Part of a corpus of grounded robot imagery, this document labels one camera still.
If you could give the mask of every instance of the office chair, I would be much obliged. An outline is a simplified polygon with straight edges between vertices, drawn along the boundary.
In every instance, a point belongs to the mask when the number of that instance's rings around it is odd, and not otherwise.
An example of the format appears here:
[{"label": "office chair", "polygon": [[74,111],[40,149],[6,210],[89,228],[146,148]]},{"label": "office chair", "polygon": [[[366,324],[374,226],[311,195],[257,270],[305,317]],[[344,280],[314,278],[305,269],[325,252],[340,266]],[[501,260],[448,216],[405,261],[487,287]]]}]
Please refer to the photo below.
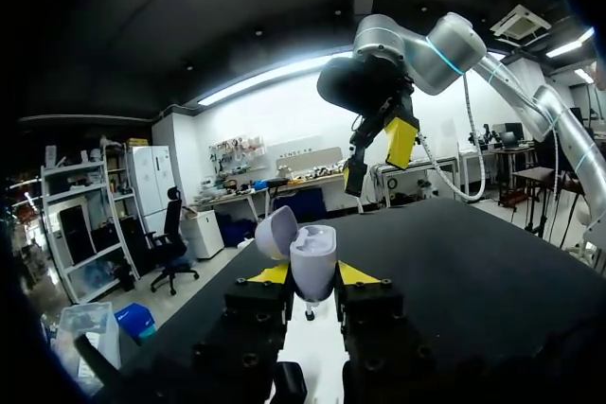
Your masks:
[{"label": "office chair", "polygon": [[181,193],[175,186],[169,189],[167,194],[170,202],[167,206],[167,217],[164,220],[164,234],[155,237],[155,232],[149,232],[146,234],[146,237],[150,240],[151,245],[153,245],[151,254],[155,263],[164,267],[162,273],[151,283],[150,289],[152,292],[155,292],[154,286],[167,277],[170,282],[170,295],[174,295],[177,293],[173,285],[175,274],[192,273],[194,279],[198,279],[200,275],[189,264],[178,261],[187,251],[187,246],[179,235]]}]

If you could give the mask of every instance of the ceiling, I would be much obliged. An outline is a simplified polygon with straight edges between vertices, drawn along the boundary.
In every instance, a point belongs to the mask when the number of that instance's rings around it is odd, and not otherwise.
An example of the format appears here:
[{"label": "ceiling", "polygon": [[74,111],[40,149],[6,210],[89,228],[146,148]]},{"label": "ceiling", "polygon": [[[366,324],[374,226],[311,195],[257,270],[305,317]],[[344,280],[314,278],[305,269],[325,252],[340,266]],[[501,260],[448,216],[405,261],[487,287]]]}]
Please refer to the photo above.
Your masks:
[{"label": "ceiling", "polygon": [[359,20],[392,16],[428,32],[456,11],[491,49],[490,27],[522,4],[552,25],[549,36],[515,49],[550,72],[590,59],[582,49],[557,59],[546,50],[586,28],[564,0],[15,0],[20,115],[109,114],[153,118],[170,104],[260,67],[351,44]]}]

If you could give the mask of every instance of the yellow clamp pad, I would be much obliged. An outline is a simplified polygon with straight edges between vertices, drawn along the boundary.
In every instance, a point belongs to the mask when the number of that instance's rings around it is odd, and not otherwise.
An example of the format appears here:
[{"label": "yellow clamp pad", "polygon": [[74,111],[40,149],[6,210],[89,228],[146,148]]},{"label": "yellow clamp pad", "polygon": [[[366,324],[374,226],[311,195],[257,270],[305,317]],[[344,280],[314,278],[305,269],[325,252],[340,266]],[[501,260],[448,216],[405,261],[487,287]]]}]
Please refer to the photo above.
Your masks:
[{"label": "yellow clamp pad", "polygon": [[345,181],[344,188],[348,187],[348,178],[349,178],[349,168],[346,167],[345,169],[343,169],[343,180]]},{"label": "yellow clamp pad", "polygon": [[[276,284],[284,284],[284,281],[286,281],[286,275],[288,274],[289,265],[289,262],[285,262],[283,264],[276,265],[271,269],[265,269],[257,276],[248,278],[247,281],[252,283],[264,283],[265,281],[271,281],[272,283]],[[342,261],[339,261],[339,272],[341,272],[343,284],[346,285],[356,283],[373,284],[381,282],[377,278],[374,278],[364,272],[360,272],[358,269],[354,269]]]},{"label": "yellow clamp pad", "polygon": [[286,281],[286,275],[288,274],[289,265],[290,262],[284,262],[283,264],[276,265],[271,269],[265,269],[257,276],[248,278],[247,281],[253,283],[264,283],[265,281],[271,281],[272,283],[276,284],[284,284],[284,281]]},{"label": "yellow clamp pad", "polygon": [[343,279],[343,284],[345,285],[356,283],[373,284],[381,282],[377,278],[373,278],[369,274],[360,272],[358,269],[354,269],[350,265],[341,261],[339,261],[339,272],[341,272],[341,279]]},{"label": "yellow clamp pad", "polygon": [[389,141],[387,149],[387,159],[385,160],[392,166],[406,169],[410,161],[410,155],[415,145],[417,129],[406,123],[399,117],[387,124],[385,132]]}]

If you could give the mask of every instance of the white cable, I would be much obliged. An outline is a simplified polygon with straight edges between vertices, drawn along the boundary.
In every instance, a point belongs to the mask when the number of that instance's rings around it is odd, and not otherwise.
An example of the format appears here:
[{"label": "white cable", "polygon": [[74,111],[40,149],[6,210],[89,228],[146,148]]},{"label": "white cable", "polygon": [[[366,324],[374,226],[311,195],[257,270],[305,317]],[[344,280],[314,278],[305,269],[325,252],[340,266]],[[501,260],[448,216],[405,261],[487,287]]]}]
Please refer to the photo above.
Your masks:
[{"label": "white cable", "polygon": [[484,173],[484,157],[482,156],[482,150],[480,149],[480,144],[478,143],[478,140],[477,140],[477,134],[475,134],[475,125],[473,124],[472,106],[470,104],[470,92],[469,92],[469,88],[467,86],[467,76],[466,75],[463,75],[463,87],[465,88],[465,104],[467,106],[467,116],[470,119],[470,125],[472,127],[473,143],[475,144],[475,148],[477,149],[477,157],[480,160],[480,190],[477,192],[477,194],[475,194],[475,196],[470,196],[469,194],[466,194],[463,191],[461,191],[460,188],[457,188],[440,168],[433,153],[429,150],[429,146],[425,142],[425,138],[423,137],[423,135],[419,132],[417,134],[417,136],[420,140],[420,143],[423,145],[423,148],[425,149],[427,156],[429,157],[430,161],[432,162],[432,165],[434,165],[434,169],[436,170],[437,175],[439,175],[441,177],[441,179],[444,181],[444,183],[447,186],[449,186],[456,195],[458,195],[465,201],[475,202],[475,201],[479,201],[479,199],[482,197],[482,194],[484,194],[484,186],[486,185],[486,174]]}]

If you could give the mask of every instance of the white cabinet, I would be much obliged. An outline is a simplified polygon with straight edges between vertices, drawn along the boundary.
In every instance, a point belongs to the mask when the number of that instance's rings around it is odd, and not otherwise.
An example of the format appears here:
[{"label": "white cabinet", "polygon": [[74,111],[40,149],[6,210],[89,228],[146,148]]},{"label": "white cabinet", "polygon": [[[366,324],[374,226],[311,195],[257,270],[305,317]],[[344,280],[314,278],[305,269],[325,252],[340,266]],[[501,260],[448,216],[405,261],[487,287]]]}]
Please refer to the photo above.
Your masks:
[{"label": "white cabinet", "polygon": [[158,193],[155,161],[151,147],[133,147],[130,151],[133,166],[133,185],[143,216],[159,212],[167,207]]},{"label": "white cabinet", "polygon": [[225,246],[214,210],[201,212],[193,219],[182,220],[181,235],[199,259],[209,259]]},{"label": "white cabinet", "polygon": [[174,187],[172,178],[172,166],[170,165],[169,148],[165,146],[151,147],[153,154],[153,165],[155,166],[155,181],[158,185],[158,194],[162,203],[162,209],[169,205],[169,196],[167,192]]}]

